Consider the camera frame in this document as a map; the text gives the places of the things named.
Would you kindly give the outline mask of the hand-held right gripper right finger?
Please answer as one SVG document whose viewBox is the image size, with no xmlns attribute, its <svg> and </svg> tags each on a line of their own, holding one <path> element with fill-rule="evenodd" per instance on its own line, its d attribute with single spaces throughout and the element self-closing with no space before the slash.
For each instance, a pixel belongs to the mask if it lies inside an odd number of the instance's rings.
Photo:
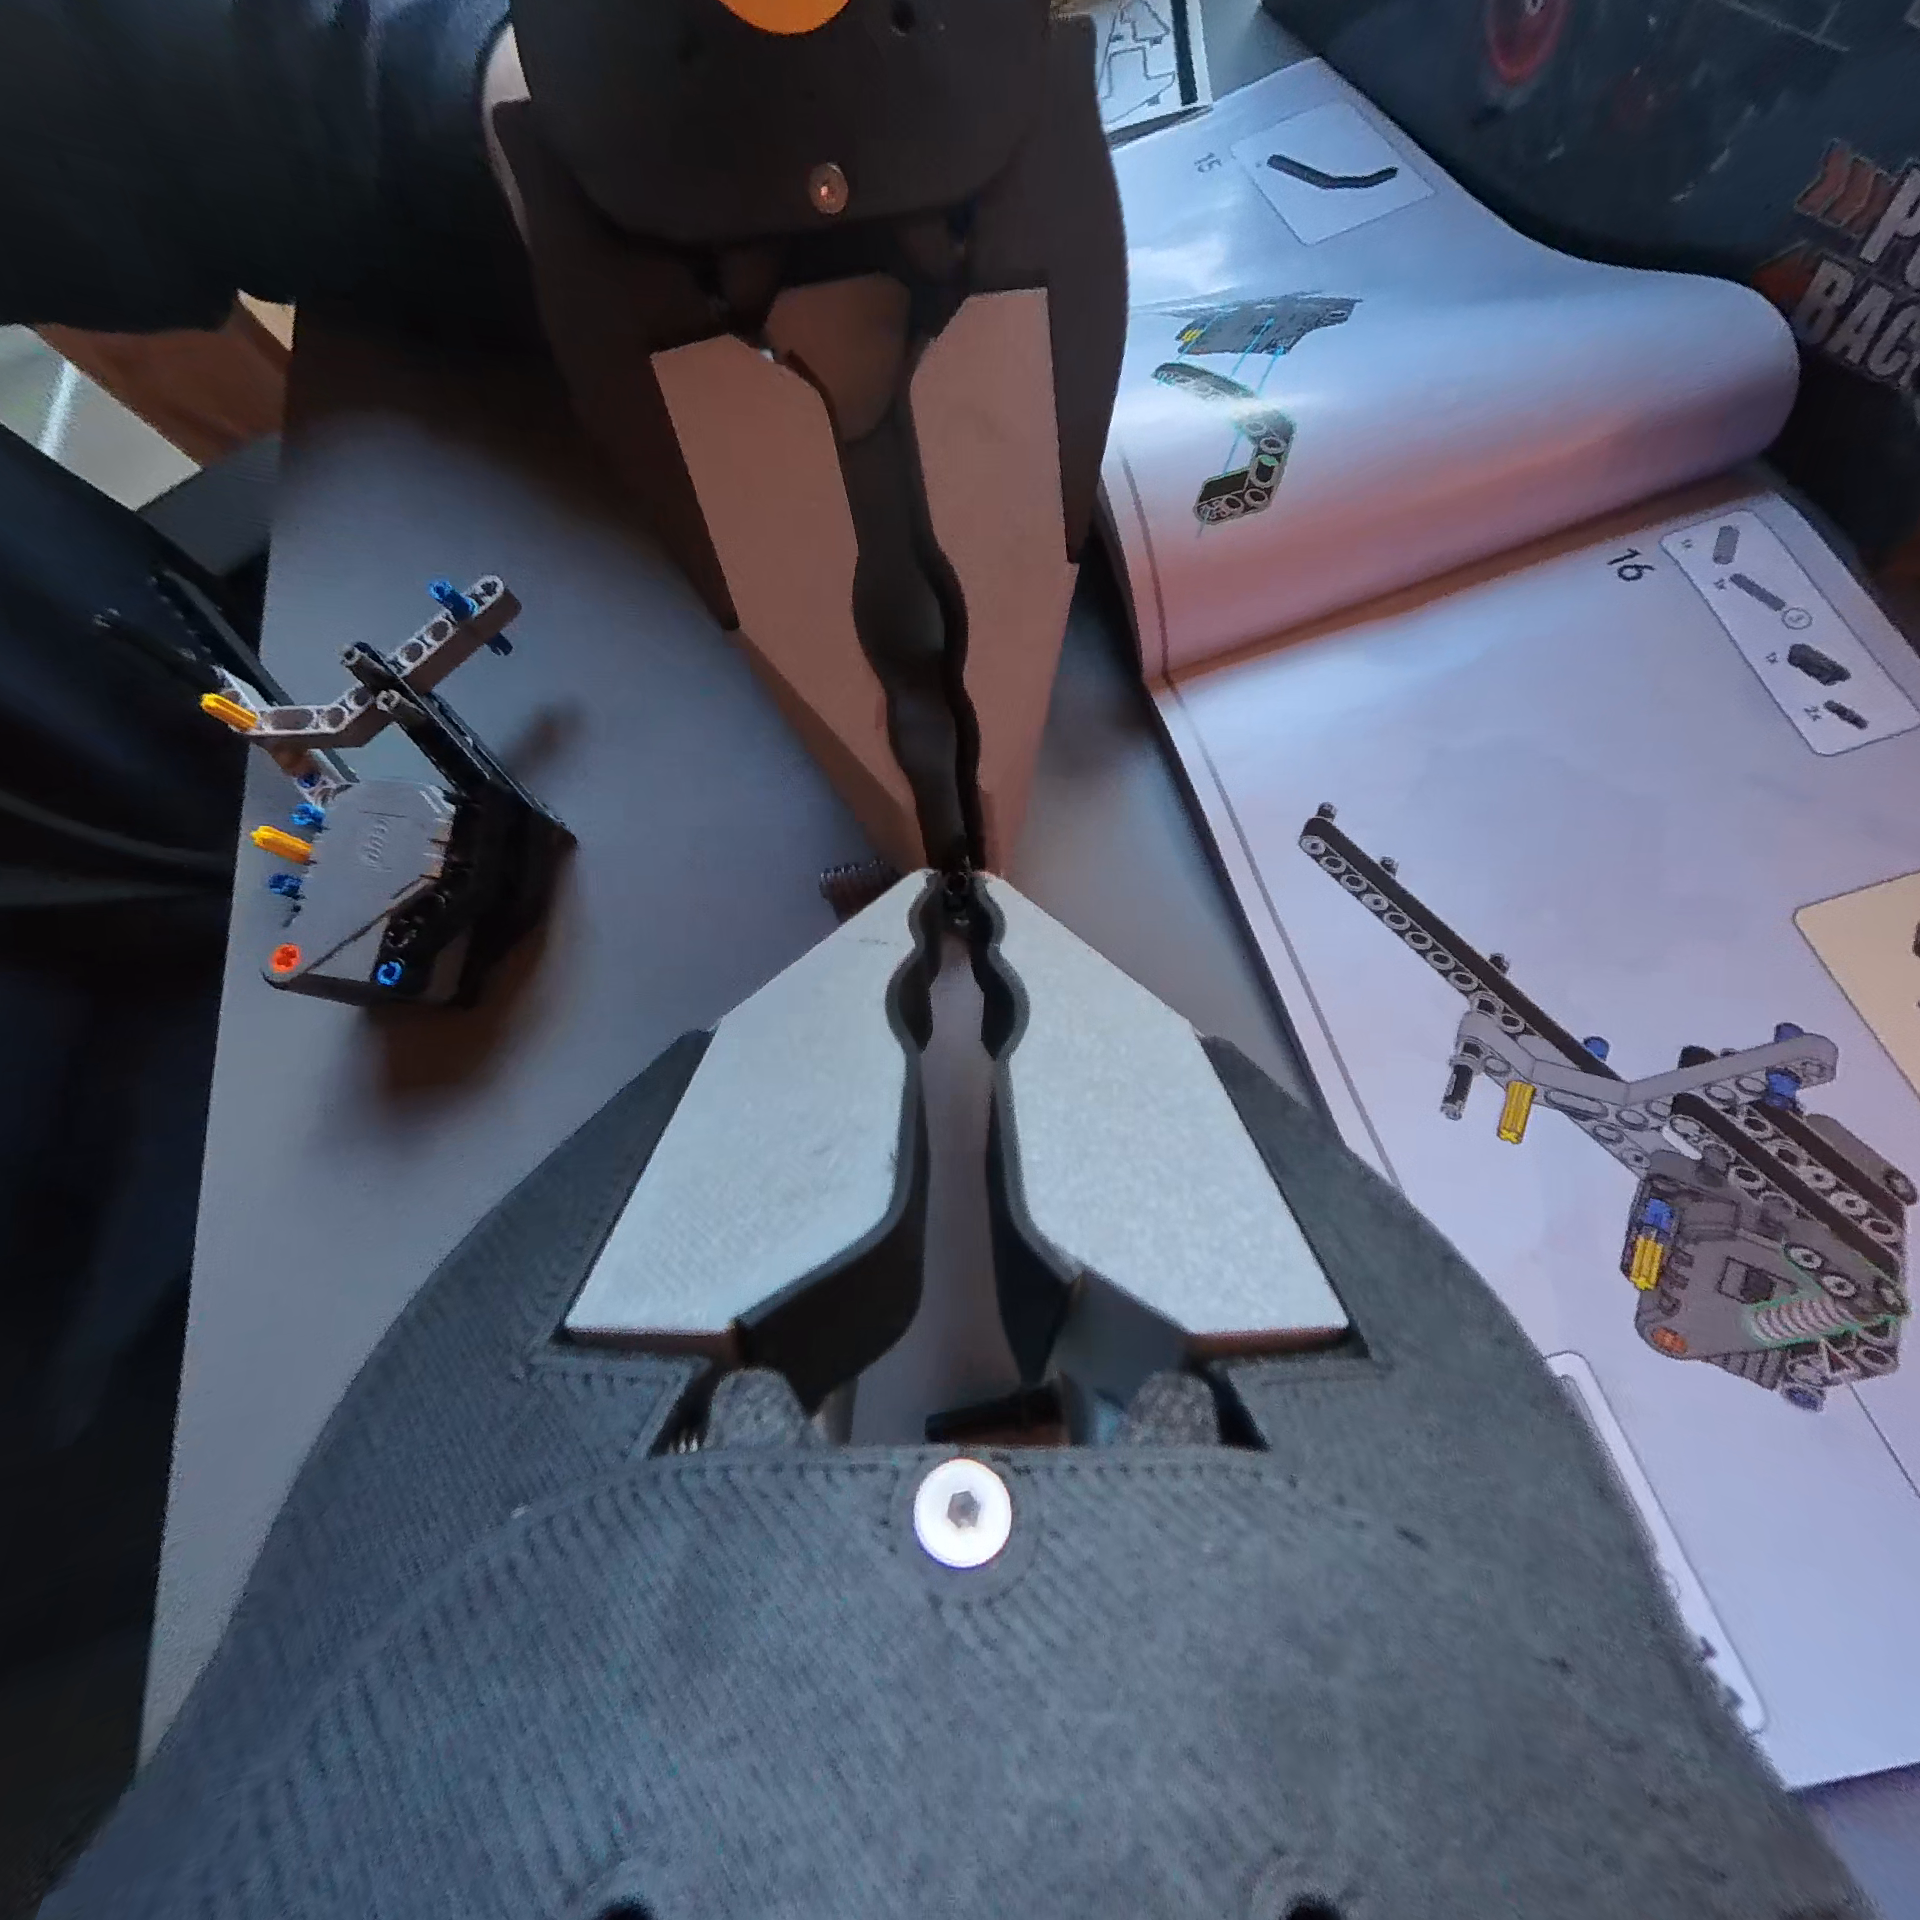
<svg viewBox="0 0 1920 1920">
<path fill-rule="evenodd" d="M 1203 1035 L 1010 883 L 973 884 L 998 1316 L 1023 1380 L 1351 1330 Z"/>
</svg>

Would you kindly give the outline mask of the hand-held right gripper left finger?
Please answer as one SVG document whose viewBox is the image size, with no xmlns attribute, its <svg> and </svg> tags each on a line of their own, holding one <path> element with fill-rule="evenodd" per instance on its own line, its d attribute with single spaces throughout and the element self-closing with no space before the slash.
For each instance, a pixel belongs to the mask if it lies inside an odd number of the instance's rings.
<svg viewBox="0 0 1920 1920">
<path fill-rule="evenodd" d="M 692 1035 L 697 1062 L 565 1333 L 780 1373 L 806 1410 L 921 1303 L 921 1054 L 943 877 L 900 877 Z"/>
</svg>

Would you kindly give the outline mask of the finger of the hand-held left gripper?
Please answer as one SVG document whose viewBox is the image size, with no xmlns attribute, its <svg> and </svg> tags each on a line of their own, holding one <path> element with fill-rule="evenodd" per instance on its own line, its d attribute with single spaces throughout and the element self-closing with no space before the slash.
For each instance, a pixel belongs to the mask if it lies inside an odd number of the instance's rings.
<svg viewBox="0 0 1920 1920">
<path fill-rule="evenodd" d="M 1001 872 L 1017 846 L 1119 382 L 1125 237 L 1086 19 L 1041 4 L 1038 80 L 909 382 L 934 571 L 955 595 L 931 742 L 897 744 L 932 868 Z"/>
<path fill-rule="evenodd" d="M 858 527 L 837 428 L 887 418 L 908 292 L 890 274 L 781 286 L 777 246 L 717 262 L 612 229 L 534 109 L 492 109 L 534 309 L 574 412 L 646 527 L 751 661 L 878 853 L 951 862 L 951 714 L 932 695 L 927 812 L 858 635 Z"/>
</svg>

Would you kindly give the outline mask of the grey black lego assembly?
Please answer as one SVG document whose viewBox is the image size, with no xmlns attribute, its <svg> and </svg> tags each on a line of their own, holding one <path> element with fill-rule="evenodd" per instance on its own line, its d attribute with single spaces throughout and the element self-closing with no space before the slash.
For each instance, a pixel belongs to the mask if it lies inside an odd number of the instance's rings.
<svg viewBox="0 0 1920 1920">
<path fill-rule="evenodd" d="M 284 901 L 261 976 L 354 1006 L 468 1003 L 540 923 L 572 832 L 441 698 L 476 651 L 506 656 L 521 611 L 493 573 L 430 586 L 439 611 L 398 648 L 342 648 L 330 703 L 269 695 L 261 667 L 197 664 L 199 706 L 295 783 L 287 827 L 252 843 L 281 862 Z"/>
</svg>

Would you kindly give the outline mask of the person's left forearm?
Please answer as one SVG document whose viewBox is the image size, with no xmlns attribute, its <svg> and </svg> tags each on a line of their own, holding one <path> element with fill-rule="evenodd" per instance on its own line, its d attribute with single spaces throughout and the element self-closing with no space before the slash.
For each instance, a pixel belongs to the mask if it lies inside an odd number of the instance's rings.
<svg viewBox="0 0 1920 1920">
<path fill-rule="evenodd" d="M 490 165 L 499 3 L 3 4 L 3 318 L 213 330 L 250 294 L 439 339 L 537 312 Z"/>
</svg>

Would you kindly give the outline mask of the lego instruction booklet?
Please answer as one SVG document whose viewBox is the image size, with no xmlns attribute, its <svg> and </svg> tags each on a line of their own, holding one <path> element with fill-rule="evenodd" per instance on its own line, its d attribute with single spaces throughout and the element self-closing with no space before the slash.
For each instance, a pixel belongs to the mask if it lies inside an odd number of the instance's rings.
<svg viewBox="0 0 1920 1920">
<path fill-rule="evenodd" d="M 1761 454 L 1916 304 L 1546 246 L 1309 55 L 1117 162 L 1117 564 L 1311 1080 L 1788 1782 L 1913 1767 L 1916 637 Z"/>
</svg>

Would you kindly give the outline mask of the dark lego set box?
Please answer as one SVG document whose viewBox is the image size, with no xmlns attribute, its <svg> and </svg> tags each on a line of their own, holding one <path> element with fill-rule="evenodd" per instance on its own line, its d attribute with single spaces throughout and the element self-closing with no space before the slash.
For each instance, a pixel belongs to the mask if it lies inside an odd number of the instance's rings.
<svg viewBox="0 0 1920 1920">
<path fill-rule="evenodd" d="M 1518 229 L 1770 299 L 1804 367 L 1771 462 L 1916 588 L 1916 3 L 1266 12 Z"/>
</svg>

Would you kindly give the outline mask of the white printed sticker sheet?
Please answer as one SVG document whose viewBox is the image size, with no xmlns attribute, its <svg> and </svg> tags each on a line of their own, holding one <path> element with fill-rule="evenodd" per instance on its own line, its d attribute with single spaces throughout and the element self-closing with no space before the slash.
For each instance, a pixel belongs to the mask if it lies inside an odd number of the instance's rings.
<svg viewBox="0 0 1920 1920">
<path fill-rule="evenodd" d="M 1197 3 L 1086 3 L 1097 117 L 1110 143 L 1179 124 L 1213 102 Z"/>
</svg>

